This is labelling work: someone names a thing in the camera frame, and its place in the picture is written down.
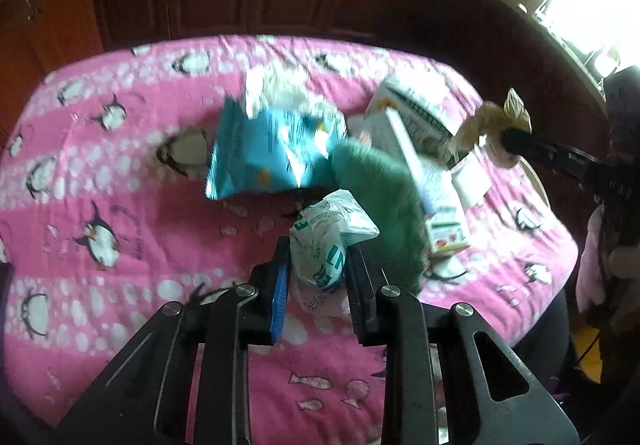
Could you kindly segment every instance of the silver screw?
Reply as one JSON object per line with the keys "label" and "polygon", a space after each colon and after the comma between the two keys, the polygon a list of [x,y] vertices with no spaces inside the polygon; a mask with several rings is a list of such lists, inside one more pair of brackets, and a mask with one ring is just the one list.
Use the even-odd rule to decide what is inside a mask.
{"label": "silver screw", "polygon": [[253,284],[239,284],[236,286],[236,295],[238,297],[251,297],[256,292]]}
{"label": "silver screw", "polygon": [[175,300],[168,302],[167,304],[162,306],[162,313],[168,317],[173,317],[174,315],[177,315],[178,313],[180,313],[180,310],[182,310],[182,304],[180,304]]}
{"label": "silver screw", "polygon": [[474,309],[471,304],[461,302],[460,304],[456,304],[456,313],[463,317],[470,317],[474,314]]}
{"label": "silver screw", "polygon": [[380,288],[380,293],[385,297],[397,297],[400,295],[400,288],[398,286],[394,286],[393,284],[385,284],[382,288]]}

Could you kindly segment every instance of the green plush object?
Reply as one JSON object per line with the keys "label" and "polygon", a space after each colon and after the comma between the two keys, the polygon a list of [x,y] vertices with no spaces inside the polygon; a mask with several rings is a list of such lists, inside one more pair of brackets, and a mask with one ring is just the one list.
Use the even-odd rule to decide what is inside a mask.
{"label": "green plush object", "polygon": [[383,267],[390,284],[417,293],[418,278],[425,269],[422,250],[427,234],[409,169],[353,138],[335,147],[332,168],[338,186],[353,194],[380,230],[367,245],[367,257]]}

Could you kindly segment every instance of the teal plastic package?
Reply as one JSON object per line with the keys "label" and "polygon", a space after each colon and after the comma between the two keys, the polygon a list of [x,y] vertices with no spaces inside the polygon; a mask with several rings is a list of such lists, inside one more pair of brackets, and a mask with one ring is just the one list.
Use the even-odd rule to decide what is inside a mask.
{"label": "teal plastic package", "polygon": [[241,192],[334,185],[329,156],[345,136],[343,118],[264,108],[250,119],[227,98],[205,194],[221,200]]}

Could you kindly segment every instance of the person's leg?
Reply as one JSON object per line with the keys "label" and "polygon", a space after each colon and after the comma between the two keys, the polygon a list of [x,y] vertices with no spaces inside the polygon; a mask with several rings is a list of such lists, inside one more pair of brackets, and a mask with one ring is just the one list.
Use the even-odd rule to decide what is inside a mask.
{"label": "person's leg", "polygon": [[550,378],[558,377],[562,371],[570,338],[566,298],[561,290],[513,351],[540,383],[548,387]]}

